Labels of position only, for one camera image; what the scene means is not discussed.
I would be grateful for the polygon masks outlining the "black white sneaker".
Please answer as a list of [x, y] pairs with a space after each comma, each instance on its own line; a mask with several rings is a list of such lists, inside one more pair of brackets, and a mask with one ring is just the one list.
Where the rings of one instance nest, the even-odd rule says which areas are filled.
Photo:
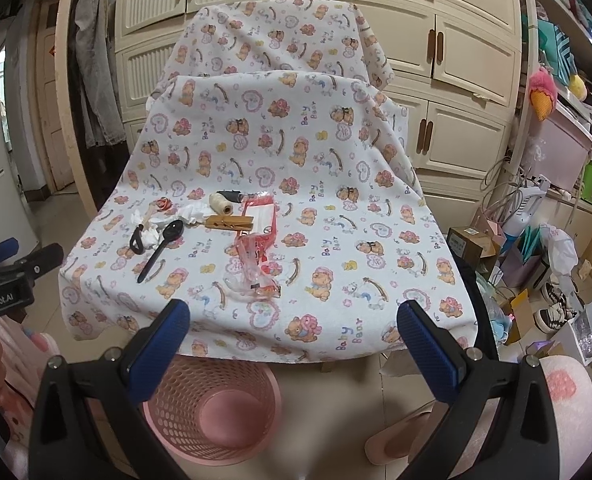
[[567, 322], [573, 320], [578, 312], [560, 302], [540, 309], [533, 315], [536, 327], [546, 335], [553, 335]]

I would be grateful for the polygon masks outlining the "red white lollipop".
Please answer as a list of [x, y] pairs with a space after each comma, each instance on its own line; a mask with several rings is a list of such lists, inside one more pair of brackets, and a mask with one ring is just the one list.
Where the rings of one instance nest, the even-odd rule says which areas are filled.
[[149, 223], [149, 220], [151, 220], [151, 217], [154, 216], [154, 214], [159, 214], [159, 212], [164, 212], [168, 209], [170, 209], [172, 206], [171, 200], [169, 200], [169, 198], [167, 197], [162, 197], [159, 198], [158, 200], [154, 200], [154, 202], [151, 202], [146, 211], [145, 214], [143, 216], [142, 219], [142, 224], [143, 226], [147, 226], [147, 224]]

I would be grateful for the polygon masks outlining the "black plastic spoon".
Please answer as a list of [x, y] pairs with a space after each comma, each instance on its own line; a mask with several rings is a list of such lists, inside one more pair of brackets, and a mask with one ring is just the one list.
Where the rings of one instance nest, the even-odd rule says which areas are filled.
[[140, 274], [136, 278], [138, 283], [143, 283], [145, 278], [147, 278], [147, 274], [151, 271], [151, 268], [156, 263], [157, 259], [159, 258], [160, 254], [165, 250], [165, 248], [178, 240], [184, 232], [184, 222], [182, 220], [174, 220], [165, 226], [165, 229], [161, 232], [161, 241], [156, 247], [153, 255], [148, 258], [145, 263], [144, 268], [141, 270]]

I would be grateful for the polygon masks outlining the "hanging grey jeans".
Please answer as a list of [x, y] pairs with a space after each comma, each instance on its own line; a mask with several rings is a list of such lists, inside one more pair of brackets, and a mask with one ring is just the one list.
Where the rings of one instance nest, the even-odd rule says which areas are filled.
[[125, 142], [115, 77], [110, 63], [107, 14], [110, 0], [78, 0], [75, 55], [82, 84], [82, 121], [86, 148]]

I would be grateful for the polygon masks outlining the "crumpled white tissue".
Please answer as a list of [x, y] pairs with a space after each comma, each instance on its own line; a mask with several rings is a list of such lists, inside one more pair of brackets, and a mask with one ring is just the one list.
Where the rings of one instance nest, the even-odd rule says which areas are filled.
[[204, 224], [206, 219], [212, 215], [212, 208], [207, 203], [203, 202], [187, 204], [177, 211], [177, 218], [182, 220], [187, 226]]

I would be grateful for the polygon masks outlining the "white plastic bag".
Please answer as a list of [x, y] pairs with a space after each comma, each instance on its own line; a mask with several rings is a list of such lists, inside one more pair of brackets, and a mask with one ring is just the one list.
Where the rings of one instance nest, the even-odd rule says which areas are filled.
[[540, 238], [552, 272], [557, 275], [570, 275], [579, 262], [576, 245], [571, 236], [557, 226], [541, 223]]

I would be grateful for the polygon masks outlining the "cardboard box brown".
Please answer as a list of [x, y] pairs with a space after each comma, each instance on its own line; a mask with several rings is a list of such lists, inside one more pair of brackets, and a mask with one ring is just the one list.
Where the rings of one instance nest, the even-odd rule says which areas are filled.
[[471, 266], [494, 260], [500, 250], [490, 235], [470, 226], [449, 229], [446, 242], [453, 255]]

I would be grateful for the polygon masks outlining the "cream thread spool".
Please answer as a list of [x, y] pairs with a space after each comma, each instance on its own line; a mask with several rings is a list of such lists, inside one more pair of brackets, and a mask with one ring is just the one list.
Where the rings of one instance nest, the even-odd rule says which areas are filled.
[[217, 216], [230, 216], [233, 214], [233, 203], [221, 193], [211, 193], [209, 195], [208, 203]]

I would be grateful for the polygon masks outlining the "black thread spool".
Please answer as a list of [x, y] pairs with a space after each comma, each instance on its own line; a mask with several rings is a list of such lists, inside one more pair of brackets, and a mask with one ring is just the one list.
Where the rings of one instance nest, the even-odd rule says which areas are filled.
[[240, 204], [243, 200], [245, 200], [246, 194], [241, 191], [218, 191], [218, 194], [221, 195], [225, 200], [228, 200], [231, 203]]

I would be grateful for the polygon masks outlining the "clear red crumpled wrapper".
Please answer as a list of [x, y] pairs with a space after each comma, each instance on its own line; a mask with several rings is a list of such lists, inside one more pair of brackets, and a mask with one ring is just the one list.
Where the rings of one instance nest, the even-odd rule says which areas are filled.
[[229, 274], [224, 283], [238, 296], [256, 299], [274, 299], [281, 296], [281, 286], [271, 274], [262, 270], [267, 260], [267, 250], [273, 245], [273, 234], [241, 234], [236, 237], [234, 247], [237, 251], [241, 273]]

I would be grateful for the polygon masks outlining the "red white plastic wrapper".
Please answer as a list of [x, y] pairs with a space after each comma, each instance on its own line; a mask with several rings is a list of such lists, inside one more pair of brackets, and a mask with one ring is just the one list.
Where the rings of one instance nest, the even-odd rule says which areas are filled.
[[243, 202], [243, 216], [251, 218], [249, 235], [262, 235], [270, 242], [275, 240], [276, 204], [271, 194], [249, 195]]

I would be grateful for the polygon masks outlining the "bear print cloth cover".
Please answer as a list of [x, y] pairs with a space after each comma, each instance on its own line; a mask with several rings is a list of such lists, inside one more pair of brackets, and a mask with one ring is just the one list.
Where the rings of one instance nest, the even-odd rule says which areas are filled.
[[[184, 223], [138, 283], [160, 242], [131, 252], [131, 214], [167, 197], [169, 224], [183, 206], [229, 190], [274, 197], [262, 270], [281, 296], [232, 292], [223, 278], [241, 273], [234, 243], [248, 233], [204, 224]], [[464, 347], [478, 333], [407, 156], [407, 109], [367, 80], [303, 65], [237, 62], [217, 74], [169, 58], [124, 173], [61, 270], [60, 295], [78, 340], [110, 327], [135, 333], [183, 300], [192, 322], [181, 350], [211, 359], [296, 364], [397, 350], [407, 300]]]

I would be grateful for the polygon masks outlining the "pink plush chick toy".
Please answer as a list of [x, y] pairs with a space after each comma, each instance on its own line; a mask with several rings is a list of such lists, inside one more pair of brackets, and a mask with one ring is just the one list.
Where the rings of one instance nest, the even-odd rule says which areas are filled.
[[528, 79], [528, 99], [540, 122], [550, 117], [557, 105], [557, 88], [552, 74], [539, 67]]

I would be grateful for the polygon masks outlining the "yellow plush toy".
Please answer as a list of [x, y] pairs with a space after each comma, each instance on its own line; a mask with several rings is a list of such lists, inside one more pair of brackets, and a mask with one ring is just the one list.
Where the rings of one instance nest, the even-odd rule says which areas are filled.
[[586, 84], [579, 74], [572, 74], [569, 77], [568, 89], [580, 102], [588, 96]]

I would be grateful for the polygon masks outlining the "cream wardrobe cabinets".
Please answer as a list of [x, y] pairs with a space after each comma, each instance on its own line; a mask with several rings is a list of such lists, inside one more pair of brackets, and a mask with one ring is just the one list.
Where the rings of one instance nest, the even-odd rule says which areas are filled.
[[407, 154], [442, 230], [465, 226], [505, 155], [518, 93], [519, 0], [117, 0], [127, 140], [169, 58], [369, 81], [409, 114]]

